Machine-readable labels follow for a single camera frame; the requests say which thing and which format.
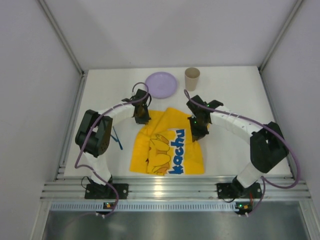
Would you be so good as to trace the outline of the yellow Pikachu placemat cloth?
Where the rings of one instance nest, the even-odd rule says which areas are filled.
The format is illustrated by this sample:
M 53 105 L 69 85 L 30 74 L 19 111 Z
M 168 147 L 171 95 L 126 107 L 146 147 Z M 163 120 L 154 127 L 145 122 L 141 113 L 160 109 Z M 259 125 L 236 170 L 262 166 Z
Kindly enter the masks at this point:
M 136 135 L 129 170 L 158 176 L 204 174 L 202 148 L 192 141 L 190 115 L 168 107 L 150 110 L 149 116 Z

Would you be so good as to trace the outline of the purple plastic plate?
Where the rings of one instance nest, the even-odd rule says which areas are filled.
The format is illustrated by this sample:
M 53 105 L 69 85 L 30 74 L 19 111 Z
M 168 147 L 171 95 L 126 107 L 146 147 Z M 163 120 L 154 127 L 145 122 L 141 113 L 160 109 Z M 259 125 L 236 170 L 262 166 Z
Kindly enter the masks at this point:
M 158 71 L 149 75 L 145 82 L 149 94 L 156 99 L 165 99 L 172 96 L 178 88 L 177 79 L 168 72 Z

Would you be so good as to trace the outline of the blue-headed fork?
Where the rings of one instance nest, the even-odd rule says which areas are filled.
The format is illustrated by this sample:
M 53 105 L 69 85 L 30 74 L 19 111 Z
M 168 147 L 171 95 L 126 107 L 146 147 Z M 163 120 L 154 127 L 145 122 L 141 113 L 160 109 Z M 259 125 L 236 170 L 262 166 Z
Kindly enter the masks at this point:
M 118 137 L 118 134 L 117 134 L 117 132 L 116 132 L 116 129 L 115 129 L 115 127 L 113 126 L 112 127 L 112 129 L 113 129 L 113 132 L 114 132 L 114 137 L 116 137 L 116 138 L 118 138 L 118 142 L 116 142 L 116 143 L 118 143 L 118 145 L 119 145 L 119 148 L 120 148 L 120 150 L 122 151 L 123 150 L 123 146 L 122 146 L 122 143 L 121 143 L 121 141 L 120 141 L 120 138 Z

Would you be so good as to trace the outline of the beige paper cup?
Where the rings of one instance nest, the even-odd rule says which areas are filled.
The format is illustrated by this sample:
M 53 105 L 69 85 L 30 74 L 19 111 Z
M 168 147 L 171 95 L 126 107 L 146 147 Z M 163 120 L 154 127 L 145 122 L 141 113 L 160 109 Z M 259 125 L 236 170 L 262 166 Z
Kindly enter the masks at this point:
M 185 89 L 192 92 L 196 89 L 201 72 L 196 67 L 189 67 L 184 71 Z

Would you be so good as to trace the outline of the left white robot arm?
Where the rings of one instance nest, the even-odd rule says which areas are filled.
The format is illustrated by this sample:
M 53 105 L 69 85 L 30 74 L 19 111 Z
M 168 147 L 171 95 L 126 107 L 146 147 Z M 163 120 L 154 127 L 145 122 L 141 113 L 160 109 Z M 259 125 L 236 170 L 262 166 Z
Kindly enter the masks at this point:
M 87 168 L 91 170 L 92 182 L 110 185 L 112 174 L 103 155 L 109 147 L 113 126 L 130 118 L 138 125 L 147 124 L 151 120 L 148 111 L 151 100 L 147 91 L 138 89 L 131 98 L 125 98 L 107 110 L 87 110 L 75 136 L 80 152 L 74 168 Z

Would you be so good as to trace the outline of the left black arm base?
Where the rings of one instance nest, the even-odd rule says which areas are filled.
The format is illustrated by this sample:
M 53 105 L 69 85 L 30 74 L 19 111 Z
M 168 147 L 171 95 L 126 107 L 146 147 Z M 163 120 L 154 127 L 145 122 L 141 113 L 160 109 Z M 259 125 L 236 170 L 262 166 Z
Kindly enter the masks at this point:
M 113 183 L 113 179 L 109 181 L 110 185 L 118 193 L 120 200 L 125 200 L 129 194 L 129 184 Z M 81 186 L 85 189 L 84 198 L 87 200 L 116 200 L 115 191 L 108 185 L 102 185 L 94 182 L 88 176 L 81 179 Z

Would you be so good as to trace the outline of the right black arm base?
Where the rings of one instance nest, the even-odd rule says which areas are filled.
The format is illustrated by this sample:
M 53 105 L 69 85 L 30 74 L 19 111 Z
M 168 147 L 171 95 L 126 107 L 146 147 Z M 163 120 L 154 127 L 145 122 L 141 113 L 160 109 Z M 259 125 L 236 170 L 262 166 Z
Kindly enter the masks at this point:
M 222 182 L 216 184 L 218 199 L 235 200 L 235 199 L 259 199 L 262 197 L 261 185 L 258 182 L 244 188 L 238 181 Z

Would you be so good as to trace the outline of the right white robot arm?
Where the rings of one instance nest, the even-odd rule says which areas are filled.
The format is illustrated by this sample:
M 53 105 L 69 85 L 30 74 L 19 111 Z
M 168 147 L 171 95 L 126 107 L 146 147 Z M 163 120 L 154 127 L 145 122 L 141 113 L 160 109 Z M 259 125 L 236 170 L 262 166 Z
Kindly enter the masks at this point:
M 208 125 L 215 125 L 238 136 L 249 145 L 250 162 L 232 181 L 233 189 L 242 191 L 251 187 L 260 177 L 287 157 L 289 150 L 277 123 L 255 123 L 253 120 L 229 110 L 217 100 L 207 103 L 199 95 L 186 103 L 192 112 L 189 118 L 192 140 L 209 134 Z

